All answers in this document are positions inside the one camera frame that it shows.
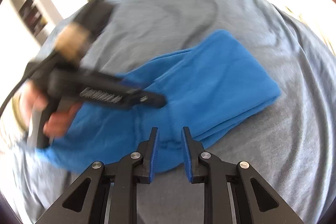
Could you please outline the beige sleeve left forearm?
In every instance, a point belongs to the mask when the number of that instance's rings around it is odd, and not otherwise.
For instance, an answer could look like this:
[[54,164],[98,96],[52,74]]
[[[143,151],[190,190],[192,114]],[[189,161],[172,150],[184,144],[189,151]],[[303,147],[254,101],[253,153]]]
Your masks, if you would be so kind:
[[22,132],[27,132],[29,129],[30,114],[27,114],[21,102],[21,93],[17,93],[11,100],[14,119]]

